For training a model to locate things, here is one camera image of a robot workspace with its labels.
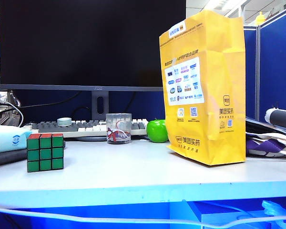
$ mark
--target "white desk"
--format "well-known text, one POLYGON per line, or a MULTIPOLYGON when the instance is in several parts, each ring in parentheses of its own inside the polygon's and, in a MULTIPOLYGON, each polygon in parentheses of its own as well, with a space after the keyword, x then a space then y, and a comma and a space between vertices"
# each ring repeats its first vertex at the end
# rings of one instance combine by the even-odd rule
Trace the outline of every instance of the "white desk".
POLYGON ((147 140, 66 142, 64 169, 0 166, 0 207, 43 208, 286 197, 286 162, 207 167, 147 140))

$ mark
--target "green apple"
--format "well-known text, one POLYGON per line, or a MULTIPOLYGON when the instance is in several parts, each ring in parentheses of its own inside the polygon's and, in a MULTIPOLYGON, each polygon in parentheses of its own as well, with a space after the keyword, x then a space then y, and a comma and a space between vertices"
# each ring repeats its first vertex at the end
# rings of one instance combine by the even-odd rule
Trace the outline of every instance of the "green apple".
POLYGON ((146 126, 146 132, 152 142, 166 142, 168 140, 165 119, 150 121, 146 126))

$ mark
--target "yellow bottle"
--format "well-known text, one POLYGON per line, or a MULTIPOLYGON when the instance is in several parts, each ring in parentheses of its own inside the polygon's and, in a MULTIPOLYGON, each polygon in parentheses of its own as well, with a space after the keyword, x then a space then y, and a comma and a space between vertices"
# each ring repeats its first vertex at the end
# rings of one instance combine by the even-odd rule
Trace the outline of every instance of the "yellow bottle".
POLYGON ((262 12, 259 12, 259 15, 256 17, 255 19, 255 25, 260 25, 262 24, 264 21, 266 21, 265 16, 263 15, 262 12))

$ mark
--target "glass cup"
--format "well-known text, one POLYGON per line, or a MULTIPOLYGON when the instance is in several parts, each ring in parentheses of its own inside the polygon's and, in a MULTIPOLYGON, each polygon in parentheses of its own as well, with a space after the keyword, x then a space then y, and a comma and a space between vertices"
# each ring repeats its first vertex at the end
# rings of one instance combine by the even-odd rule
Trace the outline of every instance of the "glass cup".
POLYGON ((131 140, 132 114, 106 114, 107 142, 123 144, 131 140))

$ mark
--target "rubik's cube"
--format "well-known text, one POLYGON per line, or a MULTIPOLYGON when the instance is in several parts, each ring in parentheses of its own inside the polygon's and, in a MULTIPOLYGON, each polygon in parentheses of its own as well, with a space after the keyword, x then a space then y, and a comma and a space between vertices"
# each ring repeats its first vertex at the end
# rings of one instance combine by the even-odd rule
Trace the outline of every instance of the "rubik's cube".
POLYGON ((63 135, 31 134, 27 139, 28 173, 63 169, 63 135))

